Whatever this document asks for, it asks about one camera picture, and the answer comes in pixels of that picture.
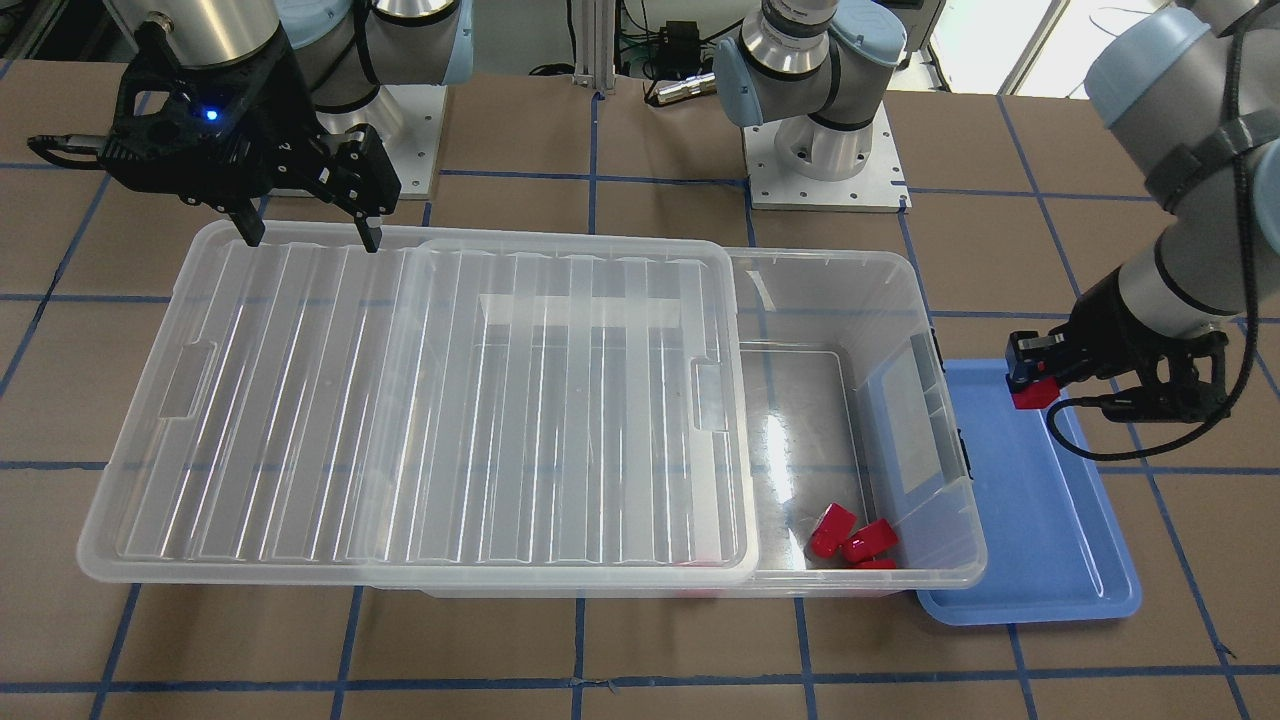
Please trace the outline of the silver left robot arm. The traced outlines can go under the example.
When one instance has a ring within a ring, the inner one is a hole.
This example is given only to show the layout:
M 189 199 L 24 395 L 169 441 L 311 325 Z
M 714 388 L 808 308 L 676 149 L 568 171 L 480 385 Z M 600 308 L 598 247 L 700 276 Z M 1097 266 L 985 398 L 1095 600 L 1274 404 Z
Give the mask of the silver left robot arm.
M 904 47 L 873 1 L 763 1 L 712 69 L 736 126 L 786 120 L 792 165 L 836 181 L 856 168 L 836 143 L 868 135 Z M 1172 224 L 1065 324 L 1010 337 L 1009 391 L 1043 409 L 1069 384 L 1135 373 L 1124 416 L 1198 420 L 1228 395 L 1215 325 L 1277 291 L 1277 4 L 1176 1 L 1115 38 L 1084 86 Z

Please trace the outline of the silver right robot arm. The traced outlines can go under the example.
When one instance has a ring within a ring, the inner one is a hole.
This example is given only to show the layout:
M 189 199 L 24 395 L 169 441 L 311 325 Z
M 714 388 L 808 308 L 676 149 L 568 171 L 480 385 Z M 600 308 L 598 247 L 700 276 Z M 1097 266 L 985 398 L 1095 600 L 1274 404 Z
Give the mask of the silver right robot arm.
M 114 1 L 136 54 L 97 164 L 127 188 L 227 215 L 300 191 L 351 218 L 369 252 L 402 183 L 369 108 L 393 85 L 472 73 L 467 1 Z

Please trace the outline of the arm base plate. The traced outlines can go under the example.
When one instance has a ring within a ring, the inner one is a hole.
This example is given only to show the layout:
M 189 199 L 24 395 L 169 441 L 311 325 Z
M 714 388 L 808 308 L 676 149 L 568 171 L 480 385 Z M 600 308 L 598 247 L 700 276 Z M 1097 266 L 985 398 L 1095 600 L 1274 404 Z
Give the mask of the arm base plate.
M 809 117 L 742 129 L 751 204 L 778 211 L 900 213 L 913 206 L 884 105 L 842 132 Z
M 375 128 L 399 179 L 399 197 L 426 200 L 436 177 L 448 92 L 435 85 L 383 85 L 351 111 L 324 111 L 316 102 L 312 108 L 332 135 L 361 123 Z

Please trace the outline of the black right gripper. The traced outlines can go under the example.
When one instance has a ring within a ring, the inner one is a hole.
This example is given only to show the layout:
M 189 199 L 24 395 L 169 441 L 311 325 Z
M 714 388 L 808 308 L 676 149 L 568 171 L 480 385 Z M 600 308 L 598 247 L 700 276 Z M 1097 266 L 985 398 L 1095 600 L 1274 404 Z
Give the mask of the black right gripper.
M 271 190 L 303 191 L 346 211 L 365 251 L 376 252 L 381 222 L 401 200 L 401 178 L 374 126 L 325 135 L 282 26 L 247 56 L 212 67 L 182 65 L 170 37 L 156 20 L 141 23 L 134 32 L 140 51 L 125 73 L 183 81 L 225 105 L 218 183 L 196 204 L 228 213 L 256 249 L 266 228 L 252 199 Z

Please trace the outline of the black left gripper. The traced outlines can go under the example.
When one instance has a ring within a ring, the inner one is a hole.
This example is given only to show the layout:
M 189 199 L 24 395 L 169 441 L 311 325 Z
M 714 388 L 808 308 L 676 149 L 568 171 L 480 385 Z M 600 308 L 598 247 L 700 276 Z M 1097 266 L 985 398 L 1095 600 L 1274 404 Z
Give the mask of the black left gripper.
M 1119 269 L 1091 287 L 1075 302 L 1069 319 L 1050 333 L 1010 333 L 1005 350 L 1009 386 L 1033 386 L 1052 378 L 1064 388 L 1128 373 L 1137 375 L 1140 387 L 1160 383 L 1162 342 L 1125 305 Z

